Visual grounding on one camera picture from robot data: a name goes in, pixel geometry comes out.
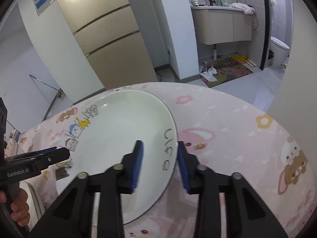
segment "sink countertop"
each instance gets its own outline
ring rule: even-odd
[[[232,8],[232,7],[224,7],[224,6],[191,6],[192,10],[199,9],[208,9],[208,10],[230,10],[230,11],[239,11],[242,12],[242,9]]]

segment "sink vanity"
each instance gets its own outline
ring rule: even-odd
[[[206,45],[252,39],[252,16],[222,6],[191,7],[197,41]]]

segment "white plate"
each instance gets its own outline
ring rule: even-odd
[[[132,152],[135,141],[141,140],[144,156],[137,188],[133,195],[121,196],[123,222],[147,212],[165,191],[177,158],[175,121],[166,105],[147,92],[123,90],[95,101],[87,110],[79,109],[72,118],[74,123],[60,146],[67,144],[74,150],[70,151],[73,166],[67,170],[69,177],[56,182],[58,194],[79,172],[94,175],[120,163],[123,155]],[[97,215],[95,209],[93,225]]]

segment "metal screw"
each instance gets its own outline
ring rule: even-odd
[[[232,177],[237,179],[237,180],[240,180],[242,178],[242,175],[241,175],[241,173],[233,173]]]
[[[123,169],[123,164],[115,164],[114,165],[114,170],[122,170]]]
[[[205,165],[198,165],[197,166],[197,169],[200,170],[200,171],[205,171],[207,169],[207,166]]]
[[[86,172],[81,172],[77,174],[78,179],[86,179],[88,177],[88,174]]]

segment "white wall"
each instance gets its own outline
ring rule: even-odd
[[[18,0],[18,4],[37,53],[73,102],[104,88],[73,37],[56,0],[40,16],[32,0]]]
[[[194,22],[188,0],[152,0],[171,66],[180,77],[199,74]]]
[[[8,109],[8,121],[19,131],[28,131],[42,122],[56,91],[31,79],[29,74],[59,88],[35,51],[16,5],[0,32],[0,96]],[[66,97],[52,114],[70,107]],[[7,124],[6,137],[12,128]]]
[[[153,67],[168,64],[167,49],[152,0],[129,0],[129,2]]]
[[[297,141],[312,164],[316,183],[317,23],[303,0],[293,0],[293,8],[292,50],[280,90],[267,113]]]

